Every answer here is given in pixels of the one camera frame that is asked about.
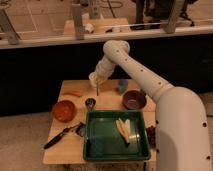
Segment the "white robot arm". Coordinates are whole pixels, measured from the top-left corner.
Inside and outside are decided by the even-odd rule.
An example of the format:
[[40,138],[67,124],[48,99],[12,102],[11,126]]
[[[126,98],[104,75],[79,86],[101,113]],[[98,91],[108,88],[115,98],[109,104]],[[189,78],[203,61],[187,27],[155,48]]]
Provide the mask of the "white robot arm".
[[206,110],[188,88],[175,87],[129,56],[126,41],[109,40],[95,72],[109,77],[120,66],[155,102],[156,171],[213,171]]

